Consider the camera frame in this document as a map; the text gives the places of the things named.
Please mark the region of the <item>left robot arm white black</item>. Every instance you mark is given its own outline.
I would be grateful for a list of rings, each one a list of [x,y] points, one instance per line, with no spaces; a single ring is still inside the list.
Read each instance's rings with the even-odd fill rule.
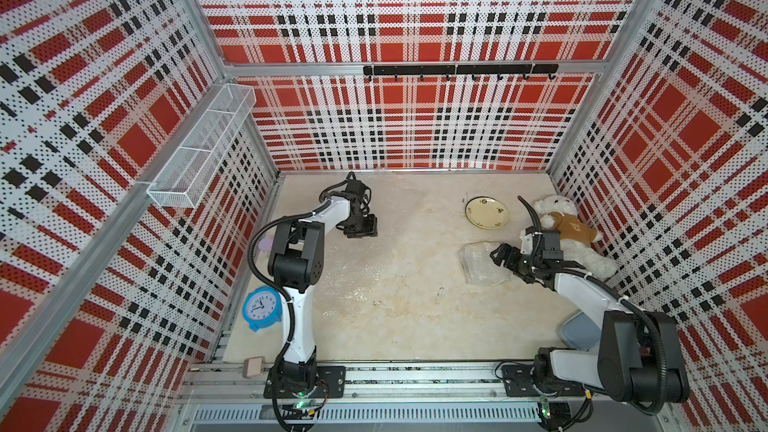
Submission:
[[[358,182],[323,191],[314,209],[266,224],[248,247],[251,273],[278,296],[283,332],[268,374],[267,397],[308,397],[320,384],[313,331],[314,289],[324,271],[325,236],[340,230],[348,238],[375,237],[371,189]]]

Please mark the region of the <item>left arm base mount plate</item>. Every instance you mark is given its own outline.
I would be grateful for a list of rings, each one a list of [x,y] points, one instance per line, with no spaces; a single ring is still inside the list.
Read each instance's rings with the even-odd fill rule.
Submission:
[[[264,387],[263,398],[341,398],[345,391],[346,368],[344,366],[312,366],[296,369],[289,365],[285,371],[270,371]]]

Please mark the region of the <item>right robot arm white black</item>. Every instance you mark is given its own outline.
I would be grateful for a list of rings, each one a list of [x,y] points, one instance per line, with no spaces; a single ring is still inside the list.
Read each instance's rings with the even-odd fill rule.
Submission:
[[[532,224],[521,247],[499,245],[490,254],[493,263],[568,299],[600,333],[594,351],[540,348],[530,372],[534,389],[555,397],[579,384],[645,415],[659,413],[667,403],[686,402],[691,387],[676,320],[642,309],[584,265],[566,260],[559,231],[545,227],[531,204],[525,208]]]

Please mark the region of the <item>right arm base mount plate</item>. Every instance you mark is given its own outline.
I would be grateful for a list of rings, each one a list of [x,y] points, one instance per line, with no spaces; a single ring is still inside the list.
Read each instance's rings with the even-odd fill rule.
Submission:
[[[559,379],[553,382],[537,383],[534,369],[532,363],[503,361],[495,366],[493,374],[501,382],[508,398],[580,397],[584,394],[584,388],[580,383],[564,382]]]

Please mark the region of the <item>cream dinner plate black characters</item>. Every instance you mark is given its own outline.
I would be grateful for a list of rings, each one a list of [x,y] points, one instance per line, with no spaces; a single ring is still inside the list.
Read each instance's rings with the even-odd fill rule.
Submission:
[[[467,220],[483,230],[500,229],[509,222],[510,218],[507,206],[488,196],[471,198],[466,203],[464,211]]]

